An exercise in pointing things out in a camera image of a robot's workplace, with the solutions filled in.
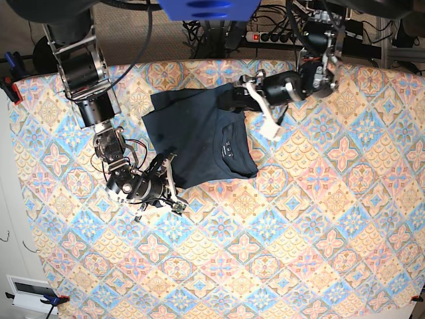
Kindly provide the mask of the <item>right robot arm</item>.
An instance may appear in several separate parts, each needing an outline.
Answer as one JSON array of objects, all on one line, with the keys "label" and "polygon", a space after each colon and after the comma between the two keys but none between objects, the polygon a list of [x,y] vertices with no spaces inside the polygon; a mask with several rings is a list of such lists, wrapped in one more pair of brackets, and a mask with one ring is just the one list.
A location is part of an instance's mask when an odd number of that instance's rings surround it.
[{"label": "right robot arm", "polygon": [[66,98],[75,103],[84,128],[94,130],[93,145],[102,162],[106,192],[120,203],[145,211],[184,212],[187,202],[177,195],[171,162],[174,154],[159,154],[142,170],[134,140],[124,138],[124,129],[112,120],[121,110],[108,68],[98,46],[94,16],[86,9],[77,16],[43,26],[48,45],[57,61]]}]

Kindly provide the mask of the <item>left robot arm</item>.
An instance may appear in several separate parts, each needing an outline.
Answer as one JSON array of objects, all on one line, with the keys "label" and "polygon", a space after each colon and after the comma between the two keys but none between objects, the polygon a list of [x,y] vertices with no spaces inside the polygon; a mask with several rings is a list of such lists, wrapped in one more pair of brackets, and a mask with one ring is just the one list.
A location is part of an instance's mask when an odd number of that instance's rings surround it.
[{"label": "left robot arm", "polygon": [[303,5],[307,18],[300,27],[296,5],[286,1],[287,20],[302,45],[296,52],[295,69],[272,76],[266,76],[264,70],[241,76],[218,96],[218,109],[260,112],[266,128],[272,129],[283,122],[291,103],[310,96],[327,97],[338,88],[346,8],[326,1],[305,1]]}]

